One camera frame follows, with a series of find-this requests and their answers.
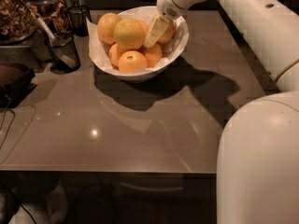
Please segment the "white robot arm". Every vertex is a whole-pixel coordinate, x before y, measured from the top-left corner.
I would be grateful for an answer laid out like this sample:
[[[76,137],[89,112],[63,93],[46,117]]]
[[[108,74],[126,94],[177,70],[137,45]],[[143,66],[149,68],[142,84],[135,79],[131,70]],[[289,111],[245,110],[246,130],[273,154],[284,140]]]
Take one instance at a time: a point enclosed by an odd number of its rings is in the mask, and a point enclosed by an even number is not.
[[[147,45],[206,0],[157,0]],[[217,159],[217,224],[299,224],[299,16],[278,0],[217,0],[279,92],[227,122]]]

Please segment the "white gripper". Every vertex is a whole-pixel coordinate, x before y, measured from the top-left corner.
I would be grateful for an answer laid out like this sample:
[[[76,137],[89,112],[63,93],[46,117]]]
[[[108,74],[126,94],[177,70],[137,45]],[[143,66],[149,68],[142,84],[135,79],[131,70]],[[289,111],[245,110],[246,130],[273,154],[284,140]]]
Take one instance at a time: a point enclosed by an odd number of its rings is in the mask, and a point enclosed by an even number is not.
[[[156,0],[159,14],[149,21],[148,31],[143,46],[151,48],[169,27],[170,20],[184,15],[190,7],[207,0]]]

